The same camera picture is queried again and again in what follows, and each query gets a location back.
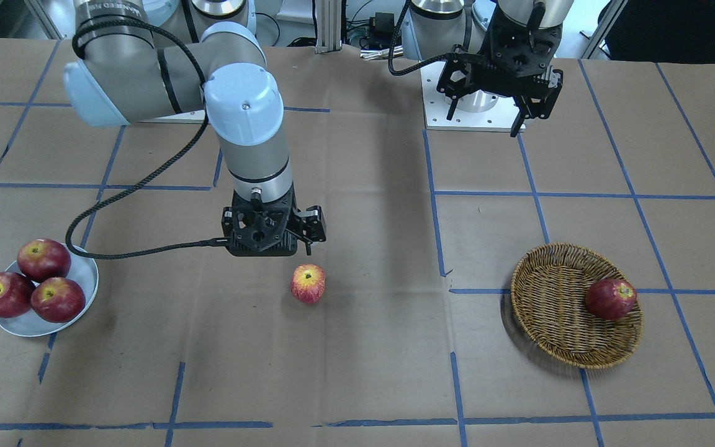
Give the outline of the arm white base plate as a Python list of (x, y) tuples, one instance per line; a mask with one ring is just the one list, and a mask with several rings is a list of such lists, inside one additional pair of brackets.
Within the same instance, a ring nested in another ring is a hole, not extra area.
[(443, 67), (444, 62), (440, 61), (420, 69), (426, 129), (511, 132), (519, 112), (513, 99), (482, 90), (460, 98), (452, 118), (448, 119), (453, 100), (437, 89)]
[(141, 120), (143, 124), (201, 124), (204, 121), (205, 110), (188, 111), (180, 114), (170, 114), (158, 118)]

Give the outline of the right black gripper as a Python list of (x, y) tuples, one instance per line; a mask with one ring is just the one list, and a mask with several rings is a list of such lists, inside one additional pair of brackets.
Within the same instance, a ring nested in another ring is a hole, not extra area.
[(295, 187), (275, 201), (259, 203), (253, 193), (246, 200), (234, 192), (231, 206), (222, 212), (222, 243), (235, 256), (292, 256), (298, 243), (305, 244), (307, 256), (312, 246), (326, 241), (323, 209), (296, 207)]

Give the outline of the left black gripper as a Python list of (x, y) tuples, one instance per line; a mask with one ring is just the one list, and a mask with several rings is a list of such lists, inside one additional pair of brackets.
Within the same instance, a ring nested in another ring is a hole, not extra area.
[(551, 66), (562, 37), (562, 7), (497, 7), (477, 53), (460, 45), (443, 56), (437, 89), (451, 98), (451, 121), (459, 99), (479, 90), (512, 98), (519, 113), (510, 127), (516, 138), (526, 119), (548, 119), (564, 85)]

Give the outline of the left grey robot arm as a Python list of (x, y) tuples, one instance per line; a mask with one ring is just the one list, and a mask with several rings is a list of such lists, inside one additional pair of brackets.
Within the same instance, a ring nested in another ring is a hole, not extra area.
[(508, 132), (548, 119), (571, 1), (408, 1), (397, 30), (420, 72), (429, 130)]

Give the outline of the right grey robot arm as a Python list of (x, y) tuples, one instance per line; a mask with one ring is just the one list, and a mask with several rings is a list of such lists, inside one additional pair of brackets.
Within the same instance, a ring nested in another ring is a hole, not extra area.
[(291, 256), (326, 240), (320, 206), (296, 206), (284, 101), (266, 54), (240, 22), (216, 20), (193, 37), (173, 33), (176, 3), (159, 16), (142, 1), (76, 1), (78, 57), (63, 71), (69, 101), (94, 127), (119, 127), (173, 114), (202, 111), (187, 145), (127, 190), (97, 202), (82, 220), (131, 195), (177, 162), (207, 127), (218, 137), (233, 181), (231, 206), (222, 211), (223, 235), (133, 252), (145, 256), (187, 247), (221, 246), (235, 256)]

